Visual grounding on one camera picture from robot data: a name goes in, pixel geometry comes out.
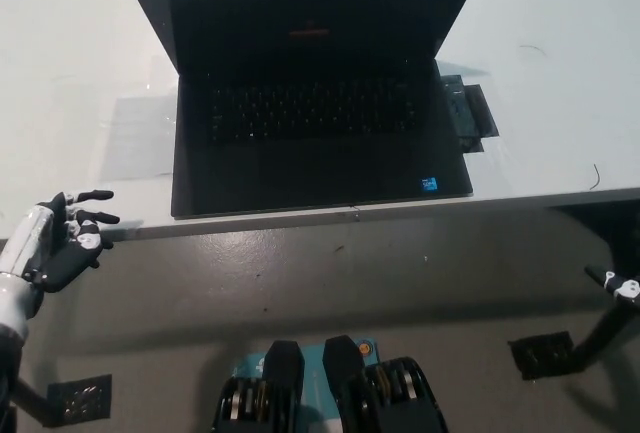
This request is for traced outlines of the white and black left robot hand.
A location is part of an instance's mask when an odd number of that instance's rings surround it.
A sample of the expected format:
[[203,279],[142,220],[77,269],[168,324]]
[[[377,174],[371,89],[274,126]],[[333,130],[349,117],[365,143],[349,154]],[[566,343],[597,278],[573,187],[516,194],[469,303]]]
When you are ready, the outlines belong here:
[[114,247],[100,226],[120,218],[84,209],[87,201],[107,201],[111,190],[56,194],[34,205],[1,252],[1,274],[23,280],[45,293],[66,288],[86,269],[99,267],[99,256]]

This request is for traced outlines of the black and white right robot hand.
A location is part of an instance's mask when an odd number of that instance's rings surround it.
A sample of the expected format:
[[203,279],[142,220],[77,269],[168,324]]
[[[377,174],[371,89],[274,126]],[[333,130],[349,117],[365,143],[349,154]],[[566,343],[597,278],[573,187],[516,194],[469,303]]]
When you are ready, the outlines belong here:
[[626,278],[600,266],[586,266],[585,273],[616,301],[639,310],[639,277]]

